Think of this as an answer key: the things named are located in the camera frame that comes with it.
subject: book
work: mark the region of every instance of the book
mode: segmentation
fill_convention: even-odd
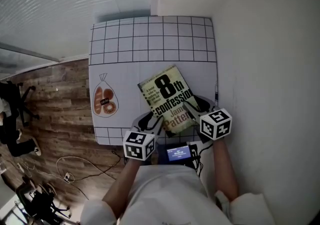
[[[163,116],[163,127],[169,137],[195,124],[183,107],[188,101],[196,108],[198,104],[176,65],[138,84],[143,97],[151,107],[153,116]]]

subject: electrical cable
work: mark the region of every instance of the electrical cable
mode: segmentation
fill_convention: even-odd
[[[212,145],[213,145],[213,143],[211,143],[208,147],[203,148],[203,149],[199,152],[199,155],[198,155],[198,156],[201,158],[201,153],[202,153],[203,151],[207,150],[207,149],[210,149],[210,148],[212,147]],[[197,167],[196,167],[196,172],[198,172],[198,168],[199,168],[199,166],[200,166],[200,171],[199,171],[199,174],[198,174],[199,177],[200,177],[200,175],[201,175],[202,169],[204,168],[204,165],[200,162],[200,158],[199,158],[199,160],[198,160],[198,164],[197,164]]]
[[[39,171],[39,170],[36,168],[35,165],[33,165],[33,168],[31,168],[31,167],[29,167],[28,162],[22,162],[22,165],[23,165],[23,166],[26,168],[26,170],[29,172],[30,175],[27,174],[26,171],[24,172],[25,175],[27,175],[29,178],[32,178],[32,174],[31,174],[31,172],[30,172],[29,170],[35,170],[35,171],[37,171],[39,174],[46,174],[46,175],[49,175],[49,176],[53,176],[53,177],[55,177],[55,178],[57,178],[57,179],[63,180],[65,183],[70,184],[72,187],[74,187],[74,188],[76,188],[77,190],[79,190],[79,191],[84,195],[84,197],[85,197],[87,200],[89,200],[89,198],[86,196],[86,194],[85,194],[80,188],[78,188],[77,186],[73,185],[72,183],[74,183],[74,182],[76,182],[76,181],[84,180],[84,179],[89,178],[89,177],[100,176],[100,175],[102,175],[102,174],[105,174],[105,175],[108,176],[109,178],[111,178],[111,179],[113,179],[113,180],[116,180],[116,179],[113,178],[112,176],[108,175],[106,172],[109,171],[111,168],[115,167],[115,166],[121,161],[121,158],[122,158],[122,157],[119,156],[119,155],[118,155],[116,152],[114,152],[114,151],[112,151],[111,153],[114,154],[114,155],[116,155],[117,157],[119,157],[119,160],[118,160],[114,165],[112,165],[111,167],[109,167],[109,168],[108,168],[107,170],[105,170],[105,171],[102,171],[101,169],[99,169],[96,165],[94,165],[94,164],[93,164],[92,162],[90,162],[89,160],[87,160],[87,159],[85,159],[85,158],[82,158],[82,157],[78,157],[78,156],[62,156],[62,157],[60,157],[60,158],[56,161],[55,167],[56,167],[56,170],[57,170],[59,176],[56,176],[55,174],[52,174],[52,173],[47,173],[47,172],[45,172],[45,171]],[[66,158],[76,158],[76,159],[81,159],[81,160],[87,161],[87,162],[89,162],[93,167],[95,167],[97,170],[99,170],[101,173],[89,175],[89,176],[86,176],[86,177],[80,178],[80,179],[76,179],[75,176],[74,176],[72,173],[69,172],[69,174],[72,175],[73,180],[68,180],[68,181],[66,181],[66,180],[64,180],[64,178],[61,176],[61,173],[60,173],[59,168],[58,168],[58,162],[59,162],[61,159],[66,159]],[[9,160],[5,160],[5,161],[9,162],[15,169],[17,169],[18,171],[20,171],[20,170],[16,167],[17,165],[14,165],[14,164],[13,164],[11,161],[9,161]]]
[[[75,181],[75,182],[78,182],[78,181],[84,180],[84,179],[89,178],[89,177],[100,176],[100,175],[102,175],[102,174],[106,174],[106,172],[109,171],[111,168],[115,167],[115,166],[121,161],[121,158],[122,158],[121,156],[119,156],[119,155],[118,155],[116,152],[114,152],[114,151],[112,151],[112,154],[118,156],[119,160],[118,160],[114,165],[112,165],[111,167],[109,167],[107,170],[102,171],[101,169],[99,169],[98,167],[96,167],[96,166],[94,165],[94,167],[96,167],[99,171],[101,171],[101,173],[93,174],[93,175],[88,175],[88,176],[83,177],[83,178],[81,178],[81,179],[75,179],[74,181]]]

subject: power strip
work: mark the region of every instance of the power strip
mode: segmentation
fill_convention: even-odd
[[[63,180],[66,182],[66,183],[69,183],[70,184],[70,173],[66,173]]]
[[[21,172],[25,173],[25,169],[21,166],[20,163],[17,163],[16,165],[18,166]]]

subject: grid pattern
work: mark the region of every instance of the grid pattern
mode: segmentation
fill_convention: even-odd
[[[130,130],[127,127],[95,127],[95,139],[97,143],[101,145],[123,145],[123,140],[126,131]],[[157,140],[158,144],[177,144],[185,142],[197,142],[200,141],[195,126],[191,126],[186,130],[176,134],[174,137],[169,138],[165,131],[162,130]]]
[[[215,63],[216,43],[211,20],[150,16],[93,25],[89,66],[154,61]]]

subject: phone screen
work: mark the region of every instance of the phone screen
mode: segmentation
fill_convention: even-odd
[[[189,146],[167,149],[166,151],[168,153],[169,161],[191,158]]]

